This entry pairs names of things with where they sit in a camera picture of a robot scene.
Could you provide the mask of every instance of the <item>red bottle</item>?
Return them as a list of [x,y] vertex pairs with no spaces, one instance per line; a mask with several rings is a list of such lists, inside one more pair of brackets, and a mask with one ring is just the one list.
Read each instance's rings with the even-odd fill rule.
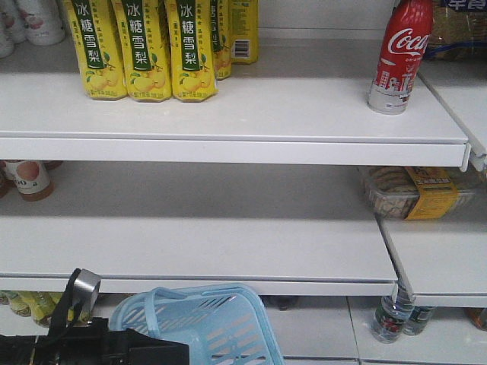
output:
[[406,109],[432,26],[432,0],[400,2],[382,42],[377,75],[368,95],[370,108],[384,114]]

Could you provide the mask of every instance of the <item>yellow juice bottle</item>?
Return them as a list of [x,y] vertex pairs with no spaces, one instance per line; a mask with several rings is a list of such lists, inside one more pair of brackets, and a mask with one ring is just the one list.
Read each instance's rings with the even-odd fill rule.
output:
[[163,0],[112,0],[130,97],[172,97],[169,33]]
[[258,0],[230,0],[231,61],[253,63],[259,58]]
[[112,5],[107,0],[64,0],[75,42],[81,81],[89,97],[127,95],[123,59]]
[[173,95],[203,101],[218,92],[209,0],[165,0],[171,47]]
[[231,75],[230,0],[210,0],[212,42],[217,79]]

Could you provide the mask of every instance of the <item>blue plastic basket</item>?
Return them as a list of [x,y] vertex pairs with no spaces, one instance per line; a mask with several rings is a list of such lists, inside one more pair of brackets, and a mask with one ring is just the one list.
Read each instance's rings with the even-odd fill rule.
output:
[[262,301],[241,284],[136,294],[115,309],[110,329],[188,344],[192,365],[284,365]]

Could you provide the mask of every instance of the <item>store shelf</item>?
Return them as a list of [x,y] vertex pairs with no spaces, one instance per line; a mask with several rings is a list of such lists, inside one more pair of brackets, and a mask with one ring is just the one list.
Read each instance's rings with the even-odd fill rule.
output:
[[0,287],[105,292],[245,281],[260,294],[382,295],[396,274],[354,167],[65,162],[2,199]]
[[[121,299],[121,296],[109,296],[100,301],[94,316],[110,318]],[[268,307],[267,313],[287,363],[357,363],[357,347],[345,297],[302,297],[289,310]],[[31,318],[16,316],[8,306],[0,306],[0,318],[3,335],[47,334],[46,328],[35,325]]]
[[377,40],[263,39],[204,103],[93,101],[70,40],[0,60],[0,156],[40,160],[460,166],[467,137],[418,80],[407,111],[366,105]]
[[380,221],[419,306],[487,306],[487,198],[438,221]]
[[470,323],[461,308],[438,308],[423,333],[383,344],[371,334],[380,298],[350,298],[350,312],[362,363],[487,363],[487,332]]
[[481,59],[423,62],[422,80],[469,138],[473,159],[487,165],[487,64]]

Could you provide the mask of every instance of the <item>basket handle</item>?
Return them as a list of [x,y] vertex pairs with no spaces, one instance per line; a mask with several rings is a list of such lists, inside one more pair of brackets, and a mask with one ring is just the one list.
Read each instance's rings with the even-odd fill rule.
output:
[[161,330],[159,329],[158,317],[155,314],[155,300],[156,297],[164,297],[169,299],[185,299],[187,295],[178,291],[167,289],[165,287],[156,287],[147,293],[144,301],[145,321],[148,327],[148,334],[153,338],[161,338]]

